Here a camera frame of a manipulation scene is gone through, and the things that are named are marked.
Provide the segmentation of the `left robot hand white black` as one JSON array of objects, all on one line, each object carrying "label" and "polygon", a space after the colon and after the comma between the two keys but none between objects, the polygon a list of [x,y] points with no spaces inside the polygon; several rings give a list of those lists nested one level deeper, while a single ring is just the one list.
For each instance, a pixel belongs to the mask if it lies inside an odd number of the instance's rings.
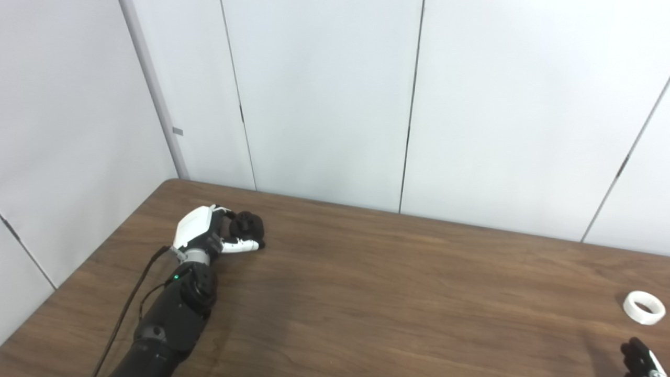
[{"label": "left robot hand white black", "polygon": [[201,206],[179,221],[170,250],[180,263],[209,265],[223,254],[263,250],[264,236],[263,221],[254,213]]}]

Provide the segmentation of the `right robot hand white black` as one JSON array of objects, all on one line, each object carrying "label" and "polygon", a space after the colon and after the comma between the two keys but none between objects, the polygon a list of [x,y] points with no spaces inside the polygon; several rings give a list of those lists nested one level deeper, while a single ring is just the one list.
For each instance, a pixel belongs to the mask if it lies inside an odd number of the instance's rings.
[{"label": "right robot hand white black", "polygon": [[620,351],[627,368],[624,376],[668,376],[655,353],[639,338],[631,337]]}]

